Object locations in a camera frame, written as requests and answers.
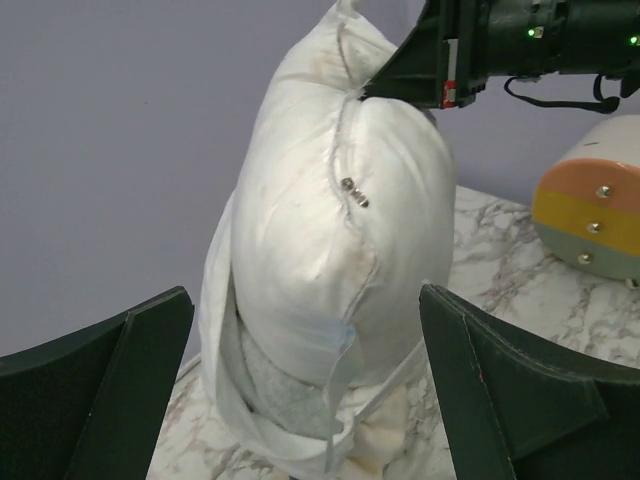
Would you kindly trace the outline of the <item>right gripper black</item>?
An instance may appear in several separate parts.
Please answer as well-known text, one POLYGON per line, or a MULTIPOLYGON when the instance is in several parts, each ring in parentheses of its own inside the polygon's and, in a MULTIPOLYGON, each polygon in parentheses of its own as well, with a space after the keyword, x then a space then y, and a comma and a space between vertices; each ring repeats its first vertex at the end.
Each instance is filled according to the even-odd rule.
POLYGON ((554 73, 594 76, 593 108, 615 108, 634 95, 638 2, 427 1, 362 98, 463 107, 491 77, 533 81, 554 73))

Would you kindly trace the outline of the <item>grey pillowcase with cream trim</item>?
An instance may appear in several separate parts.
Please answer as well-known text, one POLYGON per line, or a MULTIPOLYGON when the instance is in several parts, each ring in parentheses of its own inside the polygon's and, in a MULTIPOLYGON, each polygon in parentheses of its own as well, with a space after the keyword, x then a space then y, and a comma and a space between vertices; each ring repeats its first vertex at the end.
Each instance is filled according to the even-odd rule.
POLYGON ((239 312, 231 263, 231 203, 207 253, 198 311, 203 384, 218 418, 244 448, 296 479, 382 479, 407 439, 409 383, 425 348, 379 384, 307 384, 259 348, 239 312))

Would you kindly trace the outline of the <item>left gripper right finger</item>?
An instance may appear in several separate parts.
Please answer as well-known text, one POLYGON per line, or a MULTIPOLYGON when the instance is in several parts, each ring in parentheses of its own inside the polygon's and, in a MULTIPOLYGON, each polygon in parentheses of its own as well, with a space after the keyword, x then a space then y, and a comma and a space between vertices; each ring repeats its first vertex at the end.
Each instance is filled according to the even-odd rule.
POLYGON ((420 316, 459 479, 639 476, 639 372, 426 283, 420 316))

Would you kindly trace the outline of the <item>white pillow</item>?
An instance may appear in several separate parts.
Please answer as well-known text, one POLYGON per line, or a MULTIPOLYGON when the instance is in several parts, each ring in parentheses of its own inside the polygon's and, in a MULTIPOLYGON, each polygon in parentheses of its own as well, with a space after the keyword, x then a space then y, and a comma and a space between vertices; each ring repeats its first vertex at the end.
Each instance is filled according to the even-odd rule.
POLYGON ((394 50, 354 2, 331 7, 274 73, 235 189, 239 313, 306 383, 350 344, 350 382, 383 381, 420 340, 421 283, 449 277, 451 152, 420 110, 361 95, 394 50))

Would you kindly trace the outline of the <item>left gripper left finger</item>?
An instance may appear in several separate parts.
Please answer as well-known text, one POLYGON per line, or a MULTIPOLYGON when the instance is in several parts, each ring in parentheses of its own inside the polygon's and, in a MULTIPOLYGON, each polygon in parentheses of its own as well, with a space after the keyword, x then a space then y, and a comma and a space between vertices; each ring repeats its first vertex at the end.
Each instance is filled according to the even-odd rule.
POLYGON ((193 318, 174 287, 2 357, 2 478, 145 478, 193 318))

